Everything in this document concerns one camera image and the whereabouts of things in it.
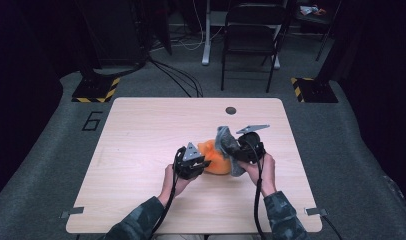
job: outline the person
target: person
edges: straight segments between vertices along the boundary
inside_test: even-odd
[[[251,181],[256,185],[259,178],[259,169],[256,164],[239,162],[246,170]],[[275,185],[275,160],[266,153],[260,160],[263,165],[261,193],[272,230],[273,239],[310,239],[305,228],[296,216],[296,210],[290,204],[282,191],[278,191]],[[151,197],[140,206],[135,208],[121,222],[115,224],[101,239],[104,240],[148,240],[152,235],[152,229],[169,200],[173,184],[172,164],[165,169],[165,178],[161,193],[158,197]],[[194,179],[185,180],[179,178],[176,184],[175,196],[181,194]],[[203,236],[175,236],[165,235],[165,239],[204,239]],[[238,236],[214,235],[208,239],[239,239]]]

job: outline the white desk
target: white desk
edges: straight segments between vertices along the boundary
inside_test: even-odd
[[[229,115],[227,107],[237,113]],[[282,102],[273,98],[118,98],[114,101],[69,217],[70,233],[104,233],[151,196],[160,193],[165,167],[178,148],[214,139],[218,126],[236,131],[269,124],[257,131],[276,159],[276,183],[297,210],[306,230],[322,228]],[[172,203],[159,234],[257,233],[253,219],[256,187],[240,177],[203,173]],[[270,232],[261,198],[259,218]]]
[[[283,6],[285,7],[287,5],[288,0],[284,0]],[[205,39],[205,44],[204,44],[204,50],[203,50],[203,59],[202,59],[202,64],[204,66],[209,65],[209,59],[210,59],[210,45],[211,45],[211,40],[210,40],[210,27],[211,26],[220,26],[223,27],[225,26],[225,17],[227,13],[226,12],[220,12],[220,11],[212,11],[210,8],[210,0],[206,1],[206,39]],[[276,36],[278,32],[280,31],[280,27],[275,27],[275,34]],[[277,57],[275,58],[275,65],[274,69],[280,69],[280,60]]]

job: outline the camouflage sleeve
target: camouflage sleeve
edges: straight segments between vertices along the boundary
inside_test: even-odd
[[[283,192],[266,196],[264,201],[273,239],[310,239]]]
[[[159,199],[152,197],[135,208],[103,237],[105,240],[147,240],[164,210]]]

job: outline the desk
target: desk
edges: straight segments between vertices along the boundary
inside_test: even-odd
[[[227,107],[237,113],[229,115]],[[236,131],[269,124],[257,131],[276,159],[277,188],[284,191],[310,232],[320,231],[319,216],[287,116],[273,98],[118,98],[114,101],[74,207],[69,233],[104,233],[131,210],[160,193],[165,167],[178,148],[214,139],[218,126]],[[158,234],[257,233],[253,218],[256,187],[240,177],[203,173],[172,203]],[[259,218],[270,232],[261,198]]]
[[[283,6],[286,7],[288,0],[284,0]],[[225,17],[227,13],[226,12],[221,12],[221,11],[212,11],[210,8],[210,0],[206,0],[206,39],[205,39],[205,44],[204,44],[204,50],[203,50],[203,59],[202,59],[202,64],[203,65],[209,65],[209,59],[210,59],[210,45],[211,45],[211,40],[210,40],[210,27],[211,26],[220,26],[223,27],[225,26]],[[276,36],[278,32],[280,31],[280,27],[275,27],[275,34]],[[279,69],[280,68],[280,60],[278,59],[278,56],[275,58],[275,65],[274,69]]]

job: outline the forearm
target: forearm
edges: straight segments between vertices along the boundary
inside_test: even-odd
[[[310,239],[297,218],[296,210],[284,193],[275,192],[264,198],[273,239]]]
[[[163,210],[164,206],[159,199],[152,197],[135,208],[121,222],[114,225],[104,239],[147,240],[151,236],[152,229],[162,215]]]

